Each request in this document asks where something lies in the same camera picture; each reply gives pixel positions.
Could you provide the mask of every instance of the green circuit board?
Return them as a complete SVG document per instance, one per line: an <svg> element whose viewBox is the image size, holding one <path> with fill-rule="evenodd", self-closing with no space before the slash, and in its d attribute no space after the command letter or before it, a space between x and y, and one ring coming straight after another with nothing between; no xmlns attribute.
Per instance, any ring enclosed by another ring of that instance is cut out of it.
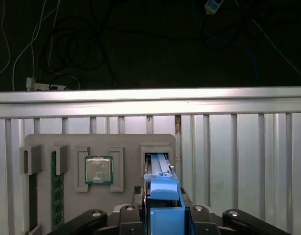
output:
<svg viewBox="0 0 301 235"><path fill-rule="evenodd" d="M56 151L51 153L51 230L64 224L63 174L56 175Z"/></svg>

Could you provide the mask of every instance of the blue cable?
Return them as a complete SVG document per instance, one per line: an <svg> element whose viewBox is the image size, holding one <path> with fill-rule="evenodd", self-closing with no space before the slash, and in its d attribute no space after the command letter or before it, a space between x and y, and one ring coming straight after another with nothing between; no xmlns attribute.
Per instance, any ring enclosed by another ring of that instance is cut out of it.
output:
<svg viewBox="0 0 301 235"><path fill-rule="evenodd" d="M200 22L199 22L199 20L198 20L198 17L197 17L197 15L196 15L196 13L195 13L195 3L194 3L194 0L192 0L192 15L193 15L193 18L194 18L195 23L198 25L198 27L199 27L201 30L203 30L203 27L201 26L201 24L200 24ZM236 47L242 47L242 48L246 51L246 53L248 53L248 54L251 56L251 58L252 58L252 60L253 60L253 64L254 64L254 85L257 86L257 80L258 80L258 74L259 74L259 73L258 73L258 63L257 63L257 60L256 60L254 54L251 52L251 50L250 50L247 46L245 46L245 45L243 45L243 44L240 44L240 43L231 43L231 42L229 42L229 41L227 41L227 40L225 40L225 39L222 39L222 38L220 38L220 37L213 36L212 33L207 32L207 31L205 31L205 30L204 30L203 32L204 32L204 34L206 34L207 36L210 36L210 37L212 37L213 39L215 39L215 40L217 40L217 41L220 41L220 42L222 42L222 43L224 43L224 44L231 44L231 45L236 46Z"/></svg>

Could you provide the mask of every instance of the blue clip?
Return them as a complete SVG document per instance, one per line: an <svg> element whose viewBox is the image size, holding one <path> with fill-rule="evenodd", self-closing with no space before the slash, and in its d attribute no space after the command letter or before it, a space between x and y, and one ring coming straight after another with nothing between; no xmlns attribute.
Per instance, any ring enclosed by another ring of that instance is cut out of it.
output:
<svg viewBox="0 0 301 235"><path fill-rule="evenodd" d="M185 234L185 205L178 185L180 207L151 208L150 233L151 235L184 235Z"/></svg>
<svg viewBox="0 0 301 235"><path fill-rule="evenodd" d="M156 175L150 181L150 198L154 200L179 200L178 185L172 175Z"/></svg>

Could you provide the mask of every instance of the black bracket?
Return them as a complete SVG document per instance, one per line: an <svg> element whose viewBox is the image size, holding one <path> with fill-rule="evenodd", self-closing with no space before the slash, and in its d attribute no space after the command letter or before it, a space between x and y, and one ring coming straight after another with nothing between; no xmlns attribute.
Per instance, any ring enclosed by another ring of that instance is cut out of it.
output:
<svg viewBox="0 0 301 235"><path fill-rule="evenodd" d="M223 213L223 221L226 225L245 234L255 235L290 235L244 211L230 209Z"/></svg>
<svg viewBox="0 0 301 235"><path fill-rule="evenodd" d="M107 227L100 228L94 235L145 235L138 205L123 206L120 213L114 212L111 216L119 216L118 223L108 223Z"/></svg>
<svg viewBox="0 0 301 235"><path fill-rule="evenodd" d="M211 221L209 210L204 206L191 206L190 215L193 234L197 235L221 235L216 223Z"/></svg>
<svg viewBox="0 0 301 235"><path fill-rule="evenodd" d="M107 213L102 210L89 210L48 235L91 234L94 230L104 227L107 223L107 218Z"/></svg>

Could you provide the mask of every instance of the corrugated metal wall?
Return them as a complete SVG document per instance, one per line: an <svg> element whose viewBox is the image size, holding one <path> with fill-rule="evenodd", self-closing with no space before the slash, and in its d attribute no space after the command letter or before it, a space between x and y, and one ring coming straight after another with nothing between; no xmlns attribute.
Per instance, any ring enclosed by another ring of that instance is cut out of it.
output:
<svg viewBox="0 0 301 235"><path fill-rule="evenodd" d="M31 133L173 134L195 203L218 214L239 208L301 235L301 114L0 119L0 235L26 229L19 147Z"/></svg>

